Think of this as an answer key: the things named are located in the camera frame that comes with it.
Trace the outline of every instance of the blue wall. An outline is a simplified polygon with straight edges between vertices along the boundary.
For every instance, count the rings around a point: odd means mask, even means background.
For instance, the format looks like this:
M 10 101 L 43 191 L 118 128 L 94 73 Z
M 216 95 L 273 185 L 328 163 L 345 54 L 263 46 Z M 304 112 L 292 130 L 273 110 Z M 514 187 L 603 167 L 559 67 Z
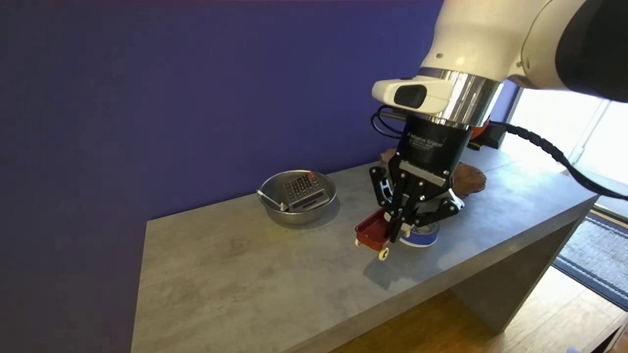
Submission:
M 147 218 L 391 144 L 440 3 L 0 7 L 0 352 L 128 352 Z

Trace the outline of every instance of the metal bowl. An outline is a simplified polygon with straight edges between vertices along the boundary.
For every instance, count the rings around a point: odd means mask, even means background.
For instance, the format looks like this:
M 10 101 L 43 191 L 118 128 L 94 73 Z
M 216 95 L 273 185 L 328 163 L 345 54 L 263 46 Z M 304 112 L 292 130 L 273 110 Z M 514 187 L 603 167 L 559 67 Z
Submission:
M 330 212 L 336 187 L 322 173 L 294 169 L 269 177 L 257 197 L 277 224 L 306 226 Z

